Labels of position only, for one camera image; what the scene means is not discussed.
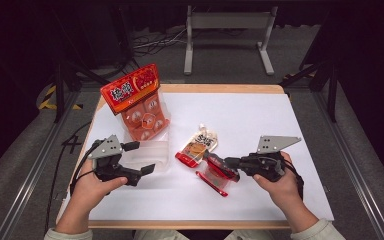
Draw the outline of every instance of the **metal frame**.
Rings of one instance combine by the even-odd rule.
[[[258,51],[266,69],[267,75],[273,75],[274,70],[267,54],[267,45],[276,18],[277,7],[272,7],[270,12],[239,13],[239,12],[192,12],[192,7],[188,6],[186,31],[187,45],[185,56],[184,74],[192,74],[193,42],[192,29],[211,29],[211,28],[246,28],[264,29],[264,39],[257,42]]]

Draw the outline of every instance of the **snack package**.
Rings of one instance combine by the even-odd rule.
[[[152,139],[170,120],[159,95],[155,64],[142,67],[101,88],[114,115],[120,114],[123,128],[134,141]]]
[[[217,134],[208,130],[204,124],[199,125],[196,132],[185,147],[176,153],[175,157],[190,168],[195,168],[201,163],[204,152],[212,151],[218,144]]]

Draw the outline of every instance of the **person's left hand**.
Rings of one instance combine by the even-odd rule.
[[[79,176],[92,170],[92,160],[84,162]],[[107,182],[98,179],[95,173],[91,172],[81,177],[74,188],[70,201],[74,201],[77,206],[84,210],[91,211],[99,202],[114,189],[117,189],[127,183],[127,178],[115,178]]]
[[[92,160],[86,160],[79,176],[92,170]],[[65,234],[80,234],[88,231],[90,211],[112,190],[127,183],[127,178],[115,178],[101,182],[95,173],[90,172],[76,183],[73,195],[59,220],[55,231]]]

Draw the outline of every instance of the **white sleeve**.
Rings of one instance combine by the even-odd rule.
[[[343,240],[345,239],[326,219],[320,219],[309,229],[291,234],[293,240]]]
[[[55,232],[54,229],[50,228],[46,233],[44,240],[92,240],[92,237],[92,230],[88,230],[85,233],[71,235]]]

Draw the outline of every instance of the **human hand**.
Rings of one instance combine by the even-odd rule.
[[[92,171],[92,164],[92,160],[89,159],[84,162],[79,176],[87,174],[78,179],[70,200],[75,202],[79,208],[89,212],[102,201],[105,195],[127,183],[125,177],[102,182],[95,173],[90,172]]]
[[[292,164],[289,154],[281,154]],[[269,192],[273,202],[285,214],[293,233],[302,232],[317,223],[318,218],[304,205],[298,192],[296,176],[289,168],[285,168],[285,175],[277,182],[270,182],[258,174],[254,175],[254,180]]]
[[[86,160],[80,170],[73,195],[55,227],[56,232],[66,234],[79,234],[88,230],[90,211],[112,190],[127,183],[127,178],[115,178],[101,182],[92,171],[92,160]]]
[[[286,161],[292,163],[291,157],[285,152],[281,152]],[[253,176],[258,185],[266,190],[273,202],[281,210],[295,203],[302,203],[302,199],[298,193],[298,185],[295,174],[288,168],[285,168],[283,175],[277,182],[270,182],[268,179],[256,174]]]

